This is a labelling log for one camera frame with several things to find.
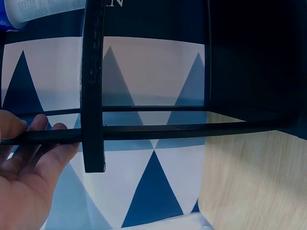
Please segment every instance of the geometric patterned wall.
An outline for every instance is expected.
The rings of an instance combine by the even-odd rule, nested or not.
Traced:
[[[23,32],[8,33],[3,109],[32,112],[80,106],[82,17],[83,11],[53,15],[33,21]],[[66,23],[55,28],[50,21]],[[45,23],[49,29],[38,32]],[[204,60],[204,45],[199,43],[105,36],[103,104],[202,105]],[[206,113],[104,113],[103,121],[110,126],[197,124],[206,122]],[[52,116],[49,122],[49,127],[57,122],[80,127],[80,116]],[[80,148],[60,177],[44,229],[107,230],[199,212],[204,142],[106,141],[106,172],[91,174],[84,173]]]

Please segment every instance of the light wood surface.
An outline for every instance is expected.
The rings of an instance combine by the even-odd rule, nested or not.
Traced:
[[[307,230],[307,141],[278,131],[207,138],[199,207],[215,230]]]

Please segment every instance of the black rod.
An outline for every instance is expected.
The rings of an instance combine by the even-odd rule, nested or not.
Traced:
[[[212,123],[163,126],[104,126],[104,140],[140,140],[213,137],[255,133],[289,128],[297,119],[282,118],[266,121]],[[81,142],[81,129],[45,130],[25,132],[15,139],[3,140],[1,145],[33,145]]]
[[[103,112],[162,112],[162,111],[206,111],[209,108],[203,106],[102,106]],[[38,114],[45,114],[46,116],[66,115],[66,114],[79,114],[79,109],[61,109],[51,110],[44,112],[32,112],[25,114],[15,114],[22,117],[34,117]]]

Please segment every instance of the bottle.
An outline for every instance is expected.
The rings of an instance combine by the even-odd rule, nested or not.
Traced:
[[[0,0],[0,30],[18,31],[28,21],[84,9],[86,0]]]

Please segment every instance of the blue triangle pattern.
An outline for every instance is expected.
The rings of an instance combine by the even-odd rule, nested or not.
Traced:
[[[44,111],[37,96],[24,52],[21,53],[17,62],[2,109],[13,114]],[[23,119],[30,125],[34,117]]]
[[[192,65],[187,80],[175,103],[176,106],[202,106],[204,102],[205,67],[198,54]],[[173,111],[168,119],[168,125],[204,124],[207,121],[206,112]],[[180,148],[203,145],[205,138],[162,139],[156,149]]]
[[[70,164],[59,178],[45,229],[111,229]]]
[[[130,227],[183,215],[180,205],[153,152],[122,225]]]
[[[134,105],[111,47],[108,49],[103,59],[102,72],[103,105]],[[143,125],[138,112],[106,112],[103,114],[103,123],[107,126]],[[152,148],[153,146],[150,140],[105,141],[106,151],[148,150]]]
[[[194,208],[192,209],[191,213],[193,212],[199,212],[200,211],[200,208],[198,207],[198,200],[196,201],[195,205],[194,205]]]

